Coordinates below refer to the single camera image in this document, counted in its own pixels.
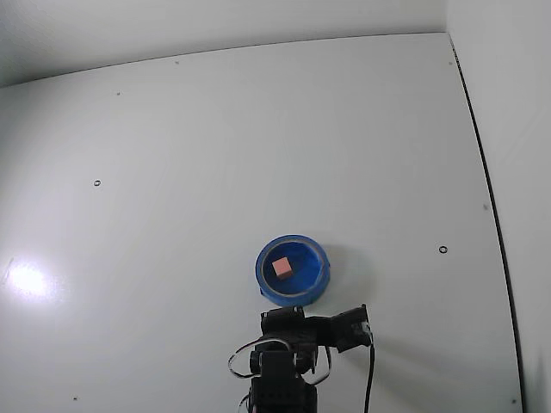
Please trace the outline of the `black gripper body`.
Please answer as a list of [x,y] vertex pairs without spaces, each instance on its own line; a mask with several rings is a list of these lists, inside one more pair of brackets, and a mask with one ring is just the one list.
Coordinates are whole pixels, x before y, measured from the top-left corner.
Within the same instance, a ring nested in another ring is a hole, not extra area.
[[260,321],[263,335],[286,334],[298,336],[306,334],[312,336],[312,342],[319,346],[334,346],[334,334],[330,317],[307,317],[301,305],[291,305],[261,314]]

